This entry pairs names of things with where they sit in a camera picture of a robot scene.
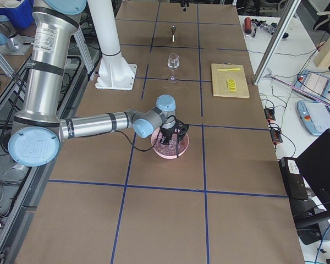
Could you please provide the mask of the steel double jigger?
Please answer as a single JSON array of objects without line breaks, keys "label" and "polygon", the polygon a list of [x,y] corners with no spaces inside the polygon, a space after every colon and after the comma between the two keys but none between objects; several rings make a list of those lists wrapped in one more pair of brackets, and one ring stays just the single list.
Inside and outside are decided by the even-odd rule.
[{"label": "steel double jigger", "polygon": [[171,32],[172,32],[172,37],[171,37],[171,42],[175,42],[175,32],[176,32],[177,27],[175,25],[171,26]]}]

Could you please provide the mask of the clear ice cubes pile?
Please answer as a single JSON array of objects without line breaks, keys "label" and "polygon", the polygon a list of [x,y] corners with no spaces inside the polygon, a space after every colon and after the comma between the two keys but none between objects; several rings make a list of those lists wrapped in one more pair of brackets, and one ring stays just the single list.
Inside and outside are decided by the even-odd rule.
[{"label": "clear ice cubes pile", "polygon": [[189,137],[186,135],[184,139],[180,142],[178,142],[177,145],[177,135],[173,134],[172,139],[170,141],[169,145],[162,145],[160,143],[162,139],[162,134],[160,133],[156,144],[154,146],[155,151],[157,151],[160,155],[163,156],[176,156],[177,154],[180,156],[187,148],[189,144]]}]

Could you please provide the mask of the clear wine glass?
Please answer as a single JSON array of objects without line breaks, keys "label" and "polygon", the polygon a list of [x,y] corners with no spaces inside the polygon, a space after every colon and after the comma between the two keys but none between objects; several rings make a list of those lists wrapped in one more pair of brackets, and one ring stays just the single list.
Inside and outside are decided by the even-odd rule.
[{"label": "clear wine glass", "polygon": [[168,68],[171,70],[171,76],[168,78],[168,81],[170,83],[176,83],[177,82],[177,78],[174,75],[175,70],[178,69],[179,65],[180,65],[180,61],[179,61],[179,55],[176,53],[171,53],[168,56]]}]

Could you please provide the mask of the pink bowl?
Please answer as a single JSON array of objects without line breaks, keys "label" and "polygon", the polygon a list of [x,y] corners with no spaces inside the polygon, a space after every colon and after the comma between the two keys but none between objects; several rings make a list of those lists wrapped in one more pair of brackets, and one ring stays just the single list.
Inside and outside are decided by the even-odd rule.
[{"label": "pink bowl", "polygon": [[175,159],[181,156],[189,146],[189,136],[188,134],[178,142],[177,145],[177,134],[172,135],[172,139],[169,142],[169,145],[161,144],[160,141],[162,140],[162,133],[160,129],[156,129],[153,134],[151,135],[151,145],[154,144],[153,150],[157,153],[160,157],[165,159]]}]

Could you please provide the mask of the bamboo cutting board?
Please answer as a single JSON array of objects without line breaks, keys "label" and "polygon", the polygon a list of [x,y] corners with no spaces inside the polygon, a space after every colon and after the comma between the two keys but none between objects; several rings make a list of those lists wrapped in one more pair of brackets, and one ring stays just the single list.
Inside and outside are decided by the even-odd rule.
[{"label": "bamboo cutting board", "polygon": [[211,64],[212,93],[216,97],[249,98],[244,67],[236,64]]}]

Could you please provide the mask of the yellow plastic knife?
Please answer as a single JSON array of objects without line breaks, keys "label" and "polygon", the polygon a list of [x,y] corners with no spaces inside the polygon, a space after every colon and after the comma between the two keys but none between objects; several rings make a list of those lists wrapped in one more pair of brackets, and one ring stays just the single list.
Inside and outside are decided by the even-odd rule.
[{"label": "yellow plastic knife", "polygon": [[219,72],[239,72],[241,68],[218,68],[217,71]]}]

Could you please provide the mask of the red cylinder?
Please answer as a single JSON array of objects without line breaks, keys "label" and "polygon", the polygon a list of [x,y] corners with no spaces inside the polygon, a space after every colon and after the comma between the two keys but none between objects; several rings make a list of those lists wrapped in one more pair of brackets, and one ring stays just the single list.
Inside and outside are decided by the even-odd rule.
[{"label": "red cylinder", "polygon": [[251,22],[251,18],[249,18],[249,17],[246,17],[244,19],[244,32],[246,34],[252,33],[252,22]]}]

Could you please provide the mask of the black box device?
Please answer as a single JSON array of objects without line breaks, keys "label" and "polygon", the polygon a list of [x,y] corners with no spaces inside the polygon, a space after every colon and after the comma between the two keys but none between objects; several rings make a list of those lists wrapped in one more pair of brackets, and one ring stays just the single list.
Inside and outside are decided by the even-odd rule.
[{"label": "black box device", "polygon": [[306,186],[295,161],[292,157],[282,157],[278,162],[280,173],[288,197],[305,201],[308,199]]}]

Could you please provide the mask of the teach pendant lower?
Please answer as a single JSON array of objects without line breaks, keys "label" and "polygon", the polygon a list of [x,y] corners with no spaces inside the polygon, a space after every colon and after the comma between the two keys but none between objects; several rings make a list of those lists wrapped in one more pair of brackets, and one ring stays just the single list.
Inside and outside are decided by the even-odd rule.
[{"label": "teach pendant lower", "polygon": [[330,107],[323,103],[298,101],[297,110],[306,130],[313,136],[319,136],[330,129]]}]

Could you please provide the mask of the teach pendant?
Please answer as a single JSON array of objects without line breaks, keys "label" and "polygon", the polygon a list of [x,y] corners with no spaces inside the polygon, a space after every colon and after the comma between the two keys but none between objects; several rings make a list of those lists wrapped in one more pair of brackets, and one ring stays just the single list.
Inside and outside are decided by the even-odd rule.
[{"label": "teach pendant", "polygon": [[306,130],[313,136],[319,136],[330,129],[330,107],[323,103],[298,101],[297,110]]},{"label": "teach pendant", "polygon": [[295,87],[314,96],[326,97],[330,89],[330,78],[321,73],[305,69],[298,76]]}]

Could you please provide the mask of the teach pendant upper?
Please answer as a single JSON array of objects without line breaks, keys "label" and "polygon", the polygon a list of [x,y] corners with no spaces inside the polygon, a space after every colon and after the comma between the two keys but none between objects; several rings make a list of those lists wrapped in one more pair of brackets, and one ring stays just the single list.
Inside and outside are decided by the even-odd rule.
[{"label": "teach pendant upper", "polygon": [[321,73],[305,69],[298,76],[295,87],[314,96],[326,97],[330,89],[330,78]]}]

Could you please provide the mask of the blue crate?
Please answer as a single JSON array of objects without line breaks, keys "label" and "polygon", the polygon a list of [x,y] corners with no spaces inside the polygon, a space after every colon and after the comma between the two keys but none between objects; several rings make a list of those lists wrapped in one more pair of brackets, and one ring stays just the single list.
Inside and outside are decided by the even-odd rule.
[{"label": "blue crate", "polygon": [[0,15],[5,15],[16,28],[27,28],[32,22],[33,1],[20,1],[14,8],[0,7]]}]

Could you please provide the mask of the grey office chair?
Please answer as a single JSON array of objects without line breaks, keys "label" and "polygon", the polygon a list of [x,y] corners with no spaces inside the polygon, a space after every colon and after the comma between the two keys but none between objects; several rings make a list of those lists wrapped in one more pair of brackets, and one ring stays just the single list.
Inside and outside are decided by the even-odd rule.
[{"label": "grey office chair", "polygon": [[321,17],[322,21],[316,23],[313,29],[316,30],[323,30],[330,34],[330,11],[318,12],[316,13],[319,17]]}]

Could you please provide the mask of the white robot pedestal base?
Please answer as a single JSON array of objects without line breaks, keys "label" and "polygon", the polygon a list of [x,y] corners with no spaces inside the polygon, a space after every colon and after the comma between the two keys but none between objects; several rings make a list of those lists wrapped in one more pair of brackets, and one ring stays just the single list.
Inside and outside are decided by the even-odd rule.
[{"label": "white robot pedestal base", "polygon": [[122,55],[112,2],[89,0],[88,5],[102,53],[96,88],[132,90],[137,65]]}]

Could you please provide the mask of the aluminium frame beam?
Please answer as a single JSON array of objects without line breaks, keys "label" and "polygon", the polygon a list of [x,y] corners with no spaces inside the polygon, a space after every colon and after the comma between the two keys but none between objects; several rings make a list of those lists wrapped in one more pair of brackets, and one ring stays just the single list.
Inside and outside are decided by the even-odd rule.
[{"label": "aluminium frame beam", "polygon": [[295,14],[301,0],[293,0],[293,1],[287,1],[286,8],[278,22],[277,28],[272,35],[272,38],[267,46],[267,49],[258,65],[258,69],[255,73],[255,76],[253,78],[252,83],[254,85],[258,85],[260,82],[263,73],[265,72],[269,61],[271,60],[273,54],[275,53],[278,44],[280,43],[281,39],[283,38],[283,35],[292,20],[293,15]]}]

